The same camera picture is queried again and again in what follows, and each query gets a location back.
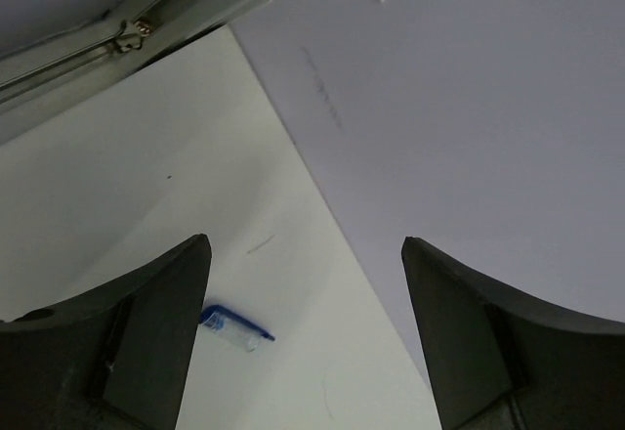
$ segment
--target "blue and clear plastic object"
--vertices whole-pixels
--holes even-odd
[[[199,323],[247,352],[255,351],[262,339],[271,342],[275,340],[267,330],[222,305],[211,305],[206,308],[199,318]]]

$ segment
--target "scuff mark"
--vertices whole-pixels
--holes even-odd
[[[330,114],[330,118],[332,119],[332,122],[334,122],[334,125],[336,125],[337,129],[339,129],[341,132],[345,132],[345,129],[343,127],[343,120],[341,119],[341,115],[339,114],[339,111],[336,110],[336,107],[334,106],[334,103],[332,102],[330,93],[328,92],[325,86],[325,82],[323,81],[323,78],[321,78],[319,69],[316,67],[316,63],[314,62],[311,51],[309,51],[309,49],[304,46],[302,46],[300,49],[302,50],[302,53],[306,56],[306,62],[311,68],[311,71],[313,72],[313,79],[314,79],[314,85],[316,86],[316,92],[321,98],[323,98],[323,101],[328,106],[328,112]]]
[[[330,370],[330,365],[325,368],[325,372],[323,373],[323,380],[321,381],[321,386],[323,386],[323,404],[325,405],[325,409],[328,412],[328,415],[331,420],[334,420],[334,414],[332,413],[332,409],[328,404],[328,388],[326,386],[326,381],[328,378],[328,371]]]
[[[270,237],[268,237],[267,239],[265,239],[263,242],[261,242],[260,244],[257,244],[256,246],[254,246],[252,249],[250,249],[249,251],[247,251],[248,254],[253,254],[256,251],[258,251],[260,248],[264,247],[266,244],[269,244],[269,242],[275,237],[275,234],[271,235]]]

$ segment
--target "scratch mark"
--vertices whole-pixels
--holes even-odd
[[[275,237],[275,234],[271,235],[270,237],[268,237],[267,239],[265,239],[263,242],[261,242],[260,244],[257,244],[256,246],[254,246],[252,249],[250,249],[249,251],[247,251],[248,254],[253,254],[254,252],[258,251],[261,247],[265,246],[266,244],[269,244],[269,242]]]
[[[313,74],[316,92],[321,98],[323,98],[325,105],[328,107],[328,112],[330,113],[330,118],[332,119],[332,122],[334,122],[334,125],[336,125],[337,129],[339,129],[341,132],[345,132],[345,129],[343,127],[343,120],[341,119],[341,115],[339,115],[339,111],[336,110],[336,107],[334,106],[334,103],[332,102],[330,93],[328,92],[325,86],[325,82],[323,81],[323,78],[321,78],[319,69],[316,67],[316,63],[314,62],[311,51],[309,51],[309,49],[304,46],[302,46],[300,49],[302,50],[302,53],[304,54],[304,56],[306,56],[306,62],[311,68],[311,71]]]
[[[325,368],[325,372],[323,373],[323,381],[321,382],[321,385],[323,386],[323,404],[325,405],[325,409],[328,411],[328,415],[330,416],[330,419],[334,420],[334,414],[332,413],[332,410],[330,409],[330,406],[328,405],[328,388],[325,384],[328,378],[329,370],[330,370],[330,365],[328,365]]]

